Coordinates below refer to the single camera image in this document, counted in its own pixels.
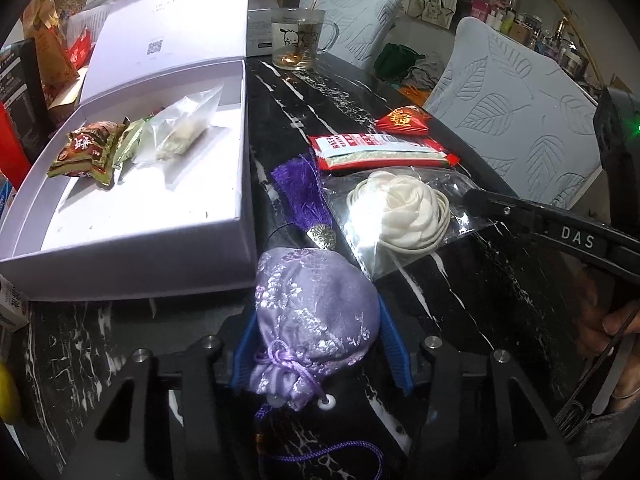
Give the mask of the person's right hand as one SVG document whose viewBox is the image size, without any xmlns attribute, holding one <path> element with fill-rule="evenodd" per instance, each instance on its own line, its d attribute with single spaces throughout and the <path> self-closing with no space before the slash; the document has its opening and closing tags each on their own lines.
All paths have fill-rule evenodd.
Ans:
<svg viewBox="0 0 640 480">
<path fill-rule="evenodd" d="M 636 336 L 634 348 L 610 401 L 612 412 L 626 410 L 639 400 L 639 300 L 631 300 L 623 308 L 610 310 L 599 298 L 597 283 L 585 270 L 577 273 L 574 284 L 579 304 L 579 314 L 574 319 L 578 330 L 576 346 L 585 358 L 594 358 L 602 353 L 629 315 L 636 314 L 625 330 L 626 335 Z"/>
</svg>

